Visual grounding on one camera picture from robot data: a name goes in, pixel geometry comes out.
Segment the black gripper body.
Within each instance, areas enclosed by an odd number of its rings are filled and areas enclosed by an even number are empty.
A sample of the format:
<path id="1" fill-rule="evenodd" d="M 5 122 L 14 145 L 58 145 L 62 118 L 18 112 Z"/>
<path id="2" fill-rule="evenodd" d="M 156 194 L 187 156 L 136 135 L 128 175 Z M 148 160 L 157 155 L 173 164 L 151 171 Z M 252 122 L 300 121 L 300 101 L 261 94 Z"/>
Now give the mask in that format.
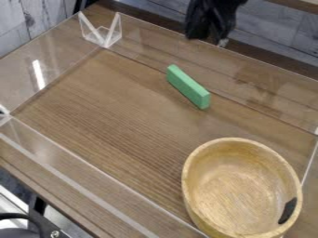
<path id="1" fill-rule="evenodd" d="M 236 27 L 236 13 L 248 0 L 189 0 L 185 10 L 184 33 L 187 39 L 209 39 L 224 47 L 228 34 Z"/>

